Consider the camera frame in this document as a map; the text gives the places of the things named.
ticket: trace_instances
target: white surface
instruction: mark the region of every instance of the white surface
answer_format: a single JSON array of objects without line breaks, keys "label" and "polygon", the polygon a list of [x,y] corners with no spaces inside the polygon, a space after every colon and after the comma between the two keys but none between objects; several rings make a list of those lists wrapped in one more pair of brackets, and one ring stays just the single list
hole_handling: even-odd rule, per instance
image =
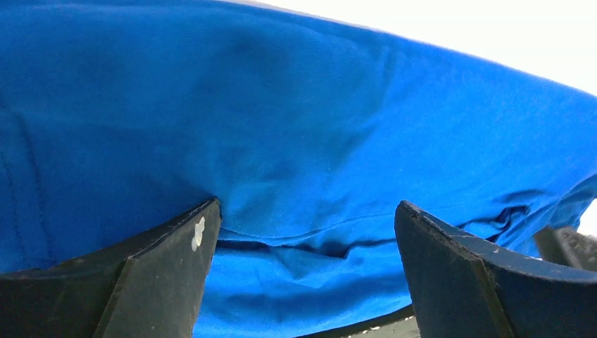
[{"label": "white surface", "polygon": [[[259,2],[454,49],[597,95],[597,4],[593,1]],[[581,218],[579,231],[597,235],[597,201]]]}]

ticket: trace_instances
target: blue garment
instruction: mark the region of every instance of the blue garment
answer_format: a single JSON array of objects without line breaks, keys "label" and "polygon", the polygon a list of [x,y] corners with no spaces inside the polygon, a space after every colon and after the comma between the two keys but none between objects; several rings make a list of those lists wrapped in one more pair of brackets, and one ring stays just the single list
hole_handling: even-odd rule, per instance
[{"label": "blue garment", "polygon": [[0,5],[0,270],[208,197],[194,333],[292,337],[410,303],[406,199],[521,253],[597,195],[597,99],[445,49],[218,1]]}]

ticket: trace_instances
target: blue cloth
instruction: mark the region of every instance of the blue cloth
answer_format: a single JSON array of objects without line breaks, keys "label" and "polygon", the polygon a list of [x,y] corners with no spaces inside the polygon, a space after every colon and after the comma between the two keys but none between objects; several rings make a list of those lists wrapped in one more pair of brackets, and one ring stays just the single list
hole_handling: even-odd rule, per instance
[{"label": "blue cloth", "polygon": [[292,337],[410,303],[394,210],[536,255],[597,194],[597,99],[456,52],[212,1],[0,5],[0,270],[211,196],[200,337]]}]

